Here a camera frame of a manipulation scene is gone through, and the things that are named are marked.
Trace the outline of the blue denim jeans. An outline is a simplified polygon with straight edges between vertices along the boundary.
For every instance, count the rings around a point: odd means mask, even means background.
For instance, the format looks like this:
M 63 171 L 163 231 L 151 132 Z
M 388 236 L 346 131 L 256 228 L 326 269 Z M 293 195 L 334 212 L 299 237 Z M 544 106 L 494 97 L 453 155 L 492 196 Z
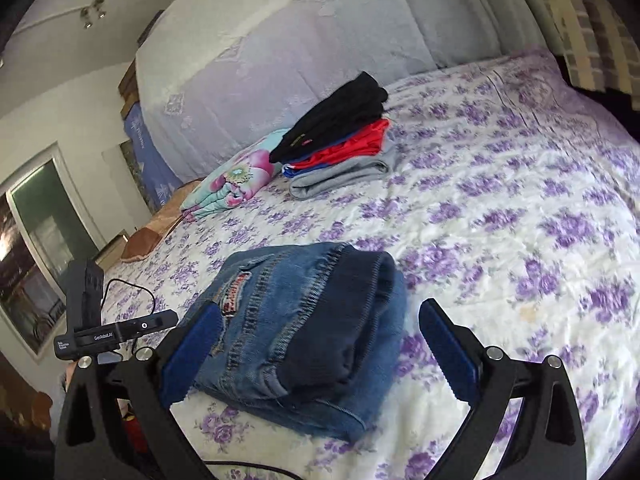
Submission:
M 183 317 L 222 332 L 190 386 L 300 434 L 355 443 L 390 391 L 408 300 L 388 252 L 346 243 L 236 252 Z

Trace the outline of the brown patchwork pillow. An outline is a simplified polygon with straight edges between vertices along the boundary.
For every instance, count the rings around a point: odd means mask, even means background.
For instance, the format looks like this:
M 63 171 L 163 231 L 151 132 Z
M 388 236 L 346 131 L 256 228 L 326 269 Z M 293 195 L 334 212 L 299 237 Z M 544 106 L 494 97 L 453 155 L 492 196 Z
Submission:
M 132 234 L 120 256 L 123 263 L 132 263 L 144 260 L 154 252 L 154 249 L 175 229 L 181 222 L 182 213 L 180 206 L 201 180 L 194 180 L 183 185 L 168 202 L 160 207 L 160 210 L 142 228 Z

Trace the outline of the blue patterned pillow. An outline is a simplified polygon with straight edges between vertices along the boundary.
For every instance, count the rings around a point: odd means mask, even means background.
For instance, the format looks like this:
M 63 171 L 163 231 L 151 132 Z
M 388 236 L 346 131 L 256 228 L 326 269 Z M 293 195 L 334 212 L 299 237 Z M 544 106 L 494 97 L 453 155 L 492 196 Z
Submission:
M 182 181 L 176 177 L 160 152 L 157 151 L 149 130 L 146 128 L 138 102 L 130 107 L 124 119 L 124 128 L 126 135 L 132 142 L 134 160 L 144 192 L 151 200 L 153 207 L 160 209 L 170 200 L 175 190 L 180 188 Z

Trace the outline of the folded turquoise floral quilt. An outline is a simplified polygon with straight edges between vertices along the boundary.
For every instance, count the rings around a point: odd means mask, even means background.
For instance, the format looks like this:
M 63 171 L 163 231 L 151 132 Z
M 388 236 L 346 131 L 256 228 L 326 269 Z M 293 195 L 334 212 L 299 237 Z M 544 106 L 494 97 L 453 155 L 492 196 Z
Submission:
M 270 132 L 209 174 L 182 202 L 183 219 L 195 221 L 234 209 L 253 198 L 280 174 L 281 165 L 270 162 L 269 156 L 287 132 L 288 129 Z

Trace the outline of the folded blue garment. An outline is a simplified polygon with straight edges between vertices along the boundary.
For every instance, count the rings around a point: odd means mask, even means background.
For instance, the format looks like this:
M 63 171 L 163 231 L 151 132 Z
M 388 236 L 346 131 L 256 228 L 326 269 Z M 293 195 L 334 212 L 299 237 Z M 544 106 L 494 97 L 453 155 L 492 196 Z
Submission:
M 282 174 L 287 178 L 292 178 L 298 174 L 336 165 L 356 156 L 366 147 L 367 143 L 360 142 L 356 136 L 350 136 L 342 142 L 320 148 L 304 159 L 287 162 L 283 165 Z

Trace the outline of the folded grey garment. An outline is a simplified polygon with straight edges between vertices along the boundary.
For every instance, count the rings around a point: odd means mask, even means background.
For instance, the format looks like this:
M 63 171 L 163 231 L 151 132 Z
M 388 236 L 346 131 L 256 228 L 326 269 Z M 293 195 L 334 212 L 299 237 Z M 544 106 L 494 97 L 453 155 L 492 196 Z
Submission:
M 356 156 L 333 166 L 292 177 L 288 192 L 296 200 L 308 200 L 346 185 L 382 180 L 395 170 L 397 163 L 397 144 L 388 141 L 383 144 L 380 154 Z

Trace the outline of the purple floral bedspread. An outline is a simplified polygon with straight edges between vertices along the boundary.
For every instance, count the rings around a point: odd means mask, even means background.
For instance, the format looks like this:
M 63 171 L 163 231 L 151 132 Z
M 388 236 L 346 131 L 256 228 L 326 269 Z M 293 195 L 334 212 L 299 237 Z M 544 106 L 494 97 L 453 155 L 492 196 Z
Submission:
M 144 315 L 153 298 L 185 311 L 240 250 L 385 250 L 413 309 L 434 298 L 514 359 L 563 360 L 587 474 L 601 477 L 639 422 L 637 140 L 544 52 L 413 76 L 388 93 L 399 153 L 389 177 L 311 200 L 277 179 L 244 206 L 178 226 L 108 274 L 104 320 Z

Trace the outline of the ceiling spot lamp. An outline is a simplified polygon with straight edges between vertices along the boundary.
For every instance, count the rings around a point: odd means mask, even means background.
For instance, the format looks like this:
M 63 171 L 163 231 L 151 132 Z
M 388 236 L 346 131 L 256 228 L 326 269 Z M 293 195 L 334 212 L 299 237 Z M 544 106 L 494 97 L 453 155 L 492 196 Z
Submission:
M 93 0 L 90 6 L 84 6 L 80 10 L 80 19 L 84 29 L 91 28 L 95 21 L 103 20 L 105 17 L 105 0 Z

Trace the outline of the lavender lace headboard cover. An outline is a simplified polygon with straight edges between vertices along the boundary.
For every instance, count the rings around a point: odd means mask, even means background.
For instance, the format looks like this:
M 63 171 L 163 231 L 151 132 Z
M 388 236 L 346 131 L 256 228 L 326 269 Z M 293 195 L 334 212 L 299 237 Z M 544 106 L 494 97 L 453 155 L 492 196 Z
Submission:
M 360 73 L 380 84 L 541 47 L 539 0 L 175 0 L 137 52 L 142 115 L 183 181 L 295 124 Z

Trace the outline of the folded red garment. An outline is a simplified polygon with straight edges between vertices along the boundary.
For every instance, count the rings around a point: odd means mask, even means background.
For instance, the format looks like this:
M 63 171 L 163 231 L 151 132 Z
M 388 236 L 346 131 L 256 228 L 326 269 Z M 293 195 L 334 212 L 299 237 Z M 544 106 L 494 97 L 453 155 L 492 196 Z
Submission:
M 378 155 L 382 152 L 388 128 L 390 128 L 390 121 L 381 118 L 337 144 L 315 151 L 302 160 L 287 162 L 283 165 L 283 171 L 286 174 L 299 174 L 334 166 L 358 156 Z

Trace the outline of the folded black garment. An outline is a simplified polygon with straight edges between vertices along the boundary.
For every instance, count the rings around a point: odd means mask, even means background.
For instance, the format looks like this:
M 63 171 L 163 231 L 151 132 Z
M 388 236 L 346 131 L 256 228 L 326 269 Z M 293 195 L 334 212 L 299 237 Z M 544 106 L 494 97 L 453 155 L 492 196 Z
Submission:
M 381 119 L 387 91 L 368 73 L 346 82 L 299 119 L 270 152 L 273 164 L 305 159 Z

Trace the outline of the checkered curtain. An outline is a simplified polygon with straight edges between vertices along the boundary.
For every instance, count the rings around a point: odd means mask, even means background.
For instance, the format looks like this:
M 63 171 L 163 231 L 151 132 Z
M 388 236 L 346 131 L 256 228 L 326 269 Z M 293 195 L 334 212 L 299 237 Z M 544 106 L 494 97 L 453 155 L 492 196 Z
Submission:
M 639 99 L 639 45 L 608 0 L 541 0 L 570 83 Z

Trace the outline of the window with white frame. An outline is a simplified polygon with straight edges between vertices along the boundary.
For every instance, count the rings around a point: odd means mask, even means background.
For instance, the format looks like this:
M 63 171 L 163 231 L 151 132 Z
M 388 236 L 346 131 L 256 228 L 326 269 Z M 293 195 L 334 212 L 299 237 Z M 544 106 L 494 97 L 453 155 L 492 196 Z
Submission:
M 68 266 L 96 257 L 105 240 L 55 143 L 1 183 L 1 207 L 11 225 L 1 233 L 1 259 L 14 265 L 1 280 L 1 313 L 40 361 L 63 322 Z

